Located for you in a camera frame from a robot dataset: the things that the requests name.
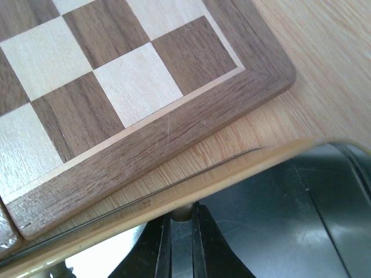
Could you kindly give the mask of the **light chess piece gripped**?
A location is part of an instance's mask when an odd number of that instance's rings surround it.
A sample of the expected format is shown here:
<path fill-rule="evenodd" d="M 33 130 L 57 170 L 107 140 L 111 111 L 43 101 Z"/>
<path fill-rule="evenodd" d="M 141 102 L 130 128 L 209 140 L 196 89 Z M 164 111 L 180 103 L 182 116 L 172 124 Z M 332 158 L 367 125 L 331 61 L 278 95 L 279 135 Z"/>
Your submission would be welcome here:
<path fill-rule="evenodd" d="M 194 203 L 189 203 L 184 206 L 178 207 L 170 212 L 170 217 L 172 220 L 177 222 L 187 222 L 192 217 L 192 208 Z"/>

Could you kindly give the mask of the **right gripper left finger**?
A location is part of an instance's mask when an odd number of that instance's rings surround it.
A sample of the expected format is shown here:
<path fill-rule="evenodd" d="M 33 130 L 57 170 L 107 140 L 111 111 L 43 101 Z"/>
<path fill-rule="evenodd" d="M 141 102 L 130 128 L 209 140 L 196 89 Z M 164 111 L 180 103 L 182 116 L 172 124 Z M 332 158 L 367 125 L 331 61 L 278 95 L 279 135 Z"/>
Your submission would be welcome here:
<path fill-rule="evenodd" d="M 165 214 L 146 224 L 136 244 L 109 277 L 171 276 L 171 220 Z"/>

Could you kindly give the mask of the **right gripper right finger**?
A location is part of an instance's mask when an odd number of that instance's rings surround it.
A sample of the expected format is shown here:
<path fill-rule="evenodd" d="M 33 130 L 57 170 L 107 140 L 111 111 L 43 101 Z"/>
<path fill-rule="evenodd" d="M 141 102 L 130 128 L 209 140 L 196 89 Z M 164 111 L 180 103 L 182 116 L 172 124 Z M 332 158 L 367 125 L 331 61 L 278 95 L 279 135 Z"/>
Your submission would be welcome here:
<path fill-rule="evenodd" d="M 194 277 L 254 277 L 232 251 L 204 204 L 194 204 L 191 222 Z"/>

